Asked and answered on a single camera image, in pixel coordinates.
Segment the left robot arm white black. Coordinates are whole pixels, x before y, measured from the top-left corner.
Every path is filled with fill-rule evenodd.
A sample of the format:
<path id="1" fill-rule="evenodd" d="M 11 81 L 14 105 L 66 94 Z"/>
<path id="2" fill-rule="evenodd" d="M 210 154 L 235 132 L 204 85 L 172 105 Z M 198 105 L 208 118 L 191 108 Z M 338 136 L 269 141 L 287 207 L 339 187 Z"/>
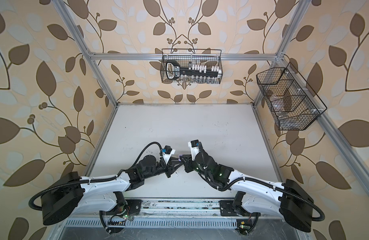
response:
<path id="1" fill-rule="evenodd" d="M 28 206 L 42 213 L 45 226 L 59 223 L 74 213 L 103 211 L 111 212 L 125 205 L 123 193 L 135 190 L 146 179 L 165 174 L 171 177 L 181 166 L 182 161 L 174 157 L 170 146 L 162 147 L 158 142 L 158 156 L 138 155 L 128 169 L 122 169 L 115 175 L 105 177 L 81 177 L 77 172 L 68 173 L 49 188 L 35 194 Z"/>

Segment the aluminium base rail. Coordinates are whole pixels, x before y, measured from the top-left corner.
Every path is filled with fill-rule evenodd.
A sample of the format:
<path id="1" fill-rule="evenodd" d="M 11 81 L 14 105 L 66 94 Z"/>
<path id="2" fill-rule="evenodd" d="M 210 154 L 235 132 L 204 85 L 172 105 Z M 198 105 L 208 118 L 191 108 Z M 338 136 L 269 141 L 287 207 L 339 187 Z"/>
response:
<path id="1" fill-rule="evenodd" d="M 195 218 L 220 215 L 219 201 L 234 200 L 232 198 L 224 199 L 140 199 L 142 200 L 141 210 L 138 214 L 133 216 L 143 217 L 159 217 L 165 218 Z M 113 199 L 106 199 L 103 196 L 98 199 L 90 199 L 84 201 L 82 204 L 72 212 L 73 215 L 97 213 L 100 207 L 110 207 L 105 210 L 110 211 L 116 205 Z M 245 195 L 242 199 L 243 208 L 252 213 L 260 213 L 262 217 L 273 217 L 276 219 L 284 219 L 276 205 L 269 204 L 265 200 L 256 198 L 254 196 Z"/>

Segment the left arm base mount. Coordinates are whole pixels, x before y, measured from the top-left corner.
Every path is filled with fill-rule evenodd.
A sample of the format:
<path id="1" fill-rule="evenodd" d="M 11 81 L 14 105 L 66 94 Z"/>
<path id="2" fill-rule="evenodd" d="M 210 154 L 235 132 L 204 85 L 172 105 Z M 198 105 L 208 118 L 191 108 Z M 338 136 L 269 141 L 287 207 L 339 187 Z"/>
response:
<path id="1" fill-rule="evenodd" d="M 116 205 L 106 212 L 107 215 L 132 216 L 138 214 L 141 210 L 142 200 L 128 199 L 126 200 L 122 192 L 114 192 L 116 197 Z"/>

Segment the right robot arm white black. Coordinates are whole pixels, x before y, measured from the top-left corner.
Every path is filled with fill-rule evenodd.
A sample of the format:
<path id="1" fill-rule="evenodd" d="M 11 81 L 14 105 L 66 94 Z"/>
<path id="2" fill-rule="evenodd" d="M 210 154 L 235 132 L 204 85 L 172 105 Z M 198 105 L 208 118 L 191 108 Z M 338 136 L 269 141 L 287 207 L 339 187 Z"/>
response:
<path id="1" fill-rule="evenodd" d="M 189 155 L 179 156 L 185 171 L 197 172 L 219 192 L 235 191 L 232 205 L 235 214 L 259 213 L 282 217 L 290 226 L 306 233 L 311 231 L 312 222 L 325 220 L 324 212 L 295 181 L 265 181 L 218 164 L 203 149 L 201 142 L 192 141 L 189 148 Z"/>

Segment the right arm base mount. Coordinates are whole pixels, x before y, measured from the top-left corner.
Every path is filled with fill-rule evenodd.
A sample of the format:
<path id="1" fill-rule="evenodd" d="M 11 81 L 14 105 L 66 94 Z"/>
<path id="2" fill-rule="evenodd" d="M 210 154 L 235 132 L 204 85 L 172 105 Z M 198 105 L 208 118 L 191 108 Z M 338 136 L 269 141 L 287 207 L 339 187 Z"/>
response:
<path id="1" fill-rule="evenodd" d="M 219 201 L 220 215 L 222 217 L 260 217 L 260 213 L 248 212 L 243 208 L 242 199 L 245 194 L 245 192 L 238 191 L 235 195 L 234 200 Z"/>

